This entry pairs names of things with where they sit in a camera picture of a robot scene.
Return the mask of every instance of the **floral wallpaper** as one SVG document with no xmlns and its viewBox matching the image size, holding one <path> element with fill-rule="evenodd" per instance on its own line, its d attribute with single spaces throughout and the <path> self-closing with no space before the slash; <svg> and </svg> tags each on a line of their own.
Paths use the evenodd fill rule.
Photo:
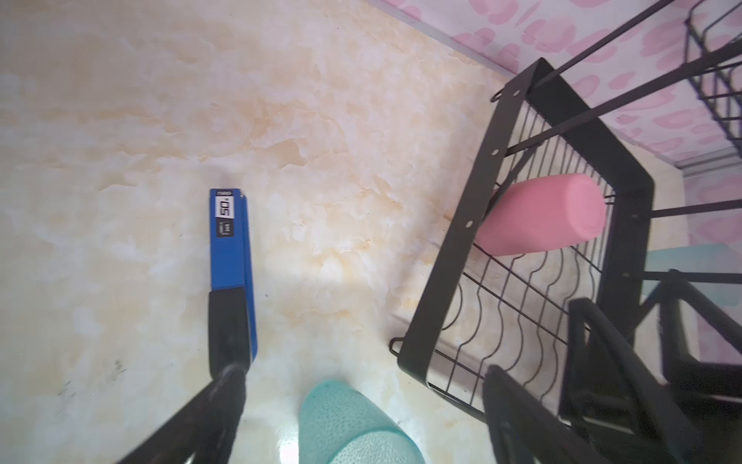
<svg viewBox="0 0 742 464">
<path fill-rule="evenodd" d="M 646 0 L 385 0 L 484 58 L 518 73 L 539 57 L 567 62 L 650 4 Z M 697 0 L 676 0 L 584 62 L 565 72 L 595 106 L 653 79 L 683 61 L 683 21 Z M 708 0 L 693 22 L 705 27 L 731 0 Z M 742 7 L 709 31 L 715 49 L 742 32 Z M 732 78 L 742 85 L 742 67 Z M 671 161 L 729 147 L 723 132 L 679 82 L 603 117 L 606 124 Z"/>
<path fill-rule="evenodd" d="M 737 200 L 742 198 L 742 166 L 687 178 L 685 187 L 689 205 Z M 689 215 L 688 231 L 691 246 L 726 245 L 724 259 L 733 261 L 735 265 L 733 269 L 717 272 L 742 272 L 742 209 Z M 727 295 L 726 304 L 721 307 L 742 324 L 742 286 L 724 287 L 726 293 L 734 293 L 734 298 Z M 742 356 L 701 317 L 698 318 L 698 341 L 702 361 L 742 364 Z"/>
</svg>

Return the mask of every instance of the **marble tabletop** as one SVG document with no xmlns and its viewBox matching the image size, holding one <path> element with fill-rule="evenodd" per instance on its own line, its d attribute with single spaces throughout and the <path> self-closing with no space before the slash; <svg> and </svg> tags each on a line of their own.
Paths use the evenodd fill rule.
<svg viewBox="0 0 742 464">
<path fill-rule="evenodd" d="M 113 462 L 208 383 L 216 187 L 249 199 L 260 343 L 231 462 L 296 463 L 330 378 L 429 463 L 493 462 L 387 343 L 505 77 L 361 0 L 6 1 L 0 31 L 4 462 Z"/>
</svg>

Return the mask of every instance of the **black metal dish rack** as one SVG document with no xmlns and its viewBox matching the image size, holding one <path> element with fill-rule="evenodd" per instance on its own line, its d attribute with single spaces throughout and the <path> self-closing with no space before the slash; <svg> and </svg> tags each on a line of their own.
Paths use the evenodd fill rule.
<svg viewBox="0 0 742 464">
<path fill-rule="evenodd" d="M 596 108 L 561 74 L 671 0 L 658 1 L 556 70 L 539 59 L 493 97 L 490 125 L 410 326 L 389 344 L 404 372 L 485 422 L 487 370 L 499 366 L 555 414 L 564 403 L 559 390 L 569 349 L 568 302 L 594 301 L 632 343 L 650 303 L 657 303 L 641 304 L 642 283 L 675 275 L 645 271 L 651 219 L 742 208 L 742 200 L 734 200 L 653 211 L 652 179 L 599 119 L 688 80 L 742 155 L 742 92 L 732 78 L 742 64 L 742 33 L 714 50 L 706 43 L 709 30 L 742 10 L 742 2 L 724 7 L 699 29 L 693 15 L 705 1 L 686 21 L 685 63 Z M 479 224 L 513 182 L 574 172 L 591 176 L 603 190 L 608 220 L 602 237 L 506 258 L 490 256 L 474 243 Z M 684 273 L 682 280 L 742 284 L 742 275 Z M 607 361 L 605 348 L 593 341 L 588 346 L 581 383 L 596 395 L 624 397 L 621 373 Z"/>
</svg>

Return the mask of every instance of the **teal cup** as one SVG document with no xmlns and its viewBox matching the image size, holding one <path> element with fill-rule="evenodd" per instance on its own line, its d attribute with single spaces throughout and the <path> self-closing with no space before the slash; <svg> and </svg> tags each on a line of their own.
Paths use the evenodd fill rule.
<svg viewBox="0 0 742 464">
<path fill-rule="evenodd" d="M 299 464 L 424 464 L 417 445 L 368 398 L 328 380 L 299 413 Z"/>
</svg>

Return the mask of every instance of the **white label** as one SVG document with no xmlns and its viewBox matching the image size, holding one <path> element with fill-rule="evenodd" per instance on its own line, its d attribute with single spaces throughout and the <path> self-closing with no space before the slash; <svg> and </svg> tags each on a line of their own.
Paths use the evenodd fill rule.
<svg viewBox="0 0 742 464">
<path fill-rule="evenodd" d="M 234 197 L 214 197 L 217 218 L 234 219 Z"/>
</svg>

